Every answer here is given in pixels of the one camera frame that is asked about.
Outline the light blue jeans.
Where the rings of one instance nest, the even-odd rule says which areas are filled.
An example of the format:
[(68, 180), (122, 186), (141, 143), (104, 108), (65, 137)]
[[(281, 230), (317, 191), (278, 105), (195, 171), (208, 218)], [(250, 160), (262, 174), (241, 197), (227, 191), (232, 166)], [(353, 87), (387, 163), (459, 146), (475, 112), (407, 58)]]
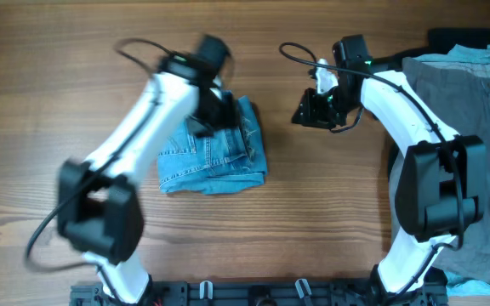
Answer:
[(268, 174), (262, 132), (249, 97), (237, 100), (240, 125), (198, 138), (181, 124), (157, 158), (163, 193), (231, 194), (260, 186)]

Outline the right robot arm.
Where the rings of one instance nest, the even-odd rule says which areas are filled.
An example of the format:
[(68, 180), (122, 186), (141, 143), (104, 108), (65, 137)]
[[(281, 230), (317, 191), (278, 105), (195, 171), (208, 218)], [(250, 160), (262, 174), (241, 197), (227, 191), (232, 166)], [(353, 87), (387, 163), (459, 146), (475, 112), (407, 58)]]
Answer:
[(363, 36), (333, 45), (335, 64), (312, 56), (286, 57), (311, 67), (308, 88), (292, 122), (342, 133), (349, 112), (371, 112), (403, 156), (394, 203), (400, 228), (385, 258), (373, 269), (370, 297), (398, 303), (423, 287), (439, 252), (458, 251), (466, 229), (486, 206), (486, 147), (443, 122), (413, 91), (390, 58), (373, 58)]

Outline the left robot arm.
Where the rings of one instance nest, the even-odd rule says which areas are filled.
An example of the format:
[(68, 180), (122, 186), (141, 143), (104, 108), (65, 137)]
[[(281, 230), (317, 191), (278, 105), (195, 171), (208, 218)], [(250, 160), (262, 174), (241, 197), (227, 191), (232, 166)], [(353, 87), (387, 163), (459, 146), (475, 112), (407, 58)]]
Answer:
[(84, 161), (60, 169), (58, 233), (96, 266), (115, 304), (152, 301), (151, 276), (136, 252), (145, 224), (138, 190), (171, 134), (184, 126), (207, 137), (239, 123), (219, 78), (230, 56), (220, 38), (205, 35), (191, 54), (168, 50), (158, 65), (143, 64), (148, 82), (137, 104)]

